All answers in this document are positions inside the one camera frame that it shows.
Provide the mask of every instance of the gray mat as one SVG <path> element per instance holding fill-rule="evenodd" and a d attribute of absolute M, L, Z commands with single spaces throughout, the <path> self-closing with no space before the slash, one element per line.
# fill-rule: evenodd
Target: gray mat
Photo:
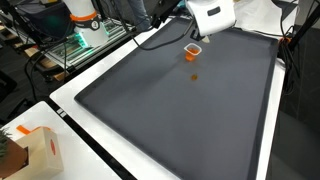
<path fill-rule="evenodd" d="M 187 25 L 174 19 L 143 45 Z M 277 41 L 238 30 L 210 40 L 136 49 L 75 99 L 182 179 L 255 179 Z M 190 42 L 203 48 L 192 63 Z"/>

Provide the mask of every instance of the white tabletop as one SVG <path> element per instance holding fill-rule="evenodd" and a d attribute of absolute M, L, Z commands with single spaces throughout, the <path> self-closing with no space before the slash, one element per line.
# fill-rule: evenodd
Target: white tabletop
<path fill-rule="evenodd" d="M 148 33 L 140 34 L 136 39 L 138 42 L 143 42 L 155 32 L 156 30 L 153 30 Z M 108 55 L 97 64 L 68 82 L 66 85 L 53 92 L 50 95 L 50 98 L 56 102 L 81 127 L 83 127 L 85 131 L 87 131 L 98 143 L 100 143 L 103 148 L 105 148 L 137 179 L 179 179 L 74 101 L 74 97 L 81 90 L 106 72 L 109 68 L 114 66 L 136 47 L 137 46 L 132 40 L 129 41 L 112 54 Z M 260 161 L 258 166 L 258 180 L 265 179 L 269 162 L 284 79 L 284 69 L 280 65 L 280 61 L 278 60 L 275 66 L 272 80 L 269 107 L 267 110 L 265 129 L 263 132 L 261 145 Z"/>
<path fill-rule="evenodd" d="M 16 130 L 18 125 L 29 130 L 47 126 L 57 134 L 64 171 L 52 180 L 121 179 L 45 102 L 36 104 L 3 127 L 8 128 L 13 140 L 24 136 Z"/>

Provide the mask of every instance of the white table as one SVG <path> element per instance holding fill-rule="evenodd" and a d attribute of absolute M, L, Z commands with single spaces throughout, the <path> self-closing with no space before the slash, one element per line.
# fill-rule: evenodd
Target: white table
<path fill-rule="evenodd" d="M 145 41 L 154 34 L 156 30 L 139 35 L 138 42 Z M 119 62 L 124 56 L 133 51 L 136 45 L 129 41 L 112 54 L 108 55 L 97 64 L 74 78 L 50 95 L 71 118 L 73 118 L 85 131 L 90 134 L 100 145 L 105 148 L 117 161 L 119 161 L 130 173 L 139 180 L 150 179 L 178 179 L 171 172 L 145 155 L 142 151 L 120 136 L 110 127 L 102 123 L 95 116 L 87 112 L 83 107 L 74 101 L 74 97 L 106 72 L 109 68 Z M 261 145 L 260 160 L 257 179 L 265 179 L 269 156 L 271 151 L 276 117 L 280 102 L 280 95 L 284 79 L 284 68 L 281 60 L 278 60 L 272 80 L 269 106 L 265 121 L 265 129 Z"/>
<path fill-rule="evenodd" d="M 121 179 L 45 102 L 36 104 L 3 127 L 8 128 L 13 140 L 24 136 L 16 130 L 18 125 L 29 130 L 47 126 L 57 134 L 64 171 L 52 180 Z"/>

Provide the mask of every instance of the floor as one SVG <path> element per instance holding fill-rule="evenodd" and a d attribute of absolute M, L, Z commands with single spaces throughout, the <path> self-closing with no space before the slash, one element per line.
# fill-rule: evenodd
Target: floor
<path fill-rule="evenodd" d="M 133 21 L 126 0 L 122 0 L 125 17 Z M 150 13 L 155 0 L 145 1 Z M 296 24 L 301 25 L 312 0 L 300 0 L 300 12 Z M 295 91 L 283 96 L 278 114 L 276 132 L 272 145 L 268 180 L 317 180 L 320 179 L 320 21 L 308 32 L 300 43 L 300 53 L 295 58 L 302 60 L 302 75 L 296 79 Z M 13 107 L 23 98 L 32 100 L 30 85 L 23 73 L 27 58 L 17 55 L 10 47 L 0 49 L 0 68 L 18 82 L 16 90 L 0 103 L 0 119 L 6 119 Z M 46 83 L 35 73 L 37 86 L 45 91 L 41 99 L 62 84 Z"/>

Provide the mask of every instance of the dark gray surface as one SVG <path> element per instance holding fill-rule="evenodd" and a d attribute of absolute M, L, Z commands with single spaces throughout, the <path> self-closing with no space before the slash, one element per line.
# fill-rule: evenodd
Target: dark gray surface
<path fill-rule="evenodd" d="M 144 45 L 186 26 L 169 23 Z M 210 39 L 196 42 L 203 52 L 193 63 L 184 60 L 189 37 L 137 49 L 76 100 L 183 179 L 254 179 L 276 41 L 237 30 Z"/>

